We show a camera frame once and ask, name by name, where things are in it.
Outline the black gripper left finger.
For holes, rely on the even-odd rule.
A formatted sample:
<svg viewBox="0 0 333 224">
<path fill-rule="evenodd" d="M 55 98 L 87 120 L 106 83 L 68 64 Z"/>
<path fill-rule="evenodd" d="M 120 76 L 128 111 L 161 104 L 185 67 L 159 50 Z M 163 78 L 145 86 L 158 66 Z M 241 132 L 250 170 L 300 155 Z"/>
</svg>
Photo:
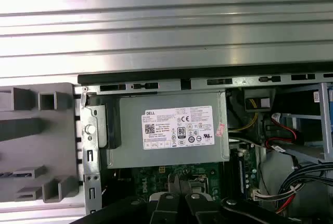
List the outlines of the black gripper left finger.
<svg viewBox="0 0 333 224">
<path fill-rule="evenodd" d="M 179 176 L 170 174 L 167 192 L 157 193 L 157 200 L 144 201 L 130 196 L 85 217 L 86 223 L 178 223 L 180 207 Z"/>
</svg>

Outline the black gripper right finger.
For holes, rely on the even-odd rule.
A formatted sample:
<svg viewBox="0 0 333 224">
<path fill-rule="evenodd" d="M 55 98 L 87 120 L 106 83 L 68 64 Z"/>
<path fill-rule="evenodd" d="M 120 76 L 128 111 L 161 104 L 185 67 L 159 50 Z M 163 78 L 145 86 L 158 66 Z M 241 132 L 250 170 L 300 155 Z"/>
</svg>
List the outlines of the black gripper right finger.
<svg viewBox="0 0 333 224">
<path fill-rule="evenodd" d="M 219 203 L 209 194 L 196 193 L 187 179 L 181 181 L 192 220 L 190 223 L 288 223 L 289 219 L 254 203 L 226 197 Z"/>
</svg>

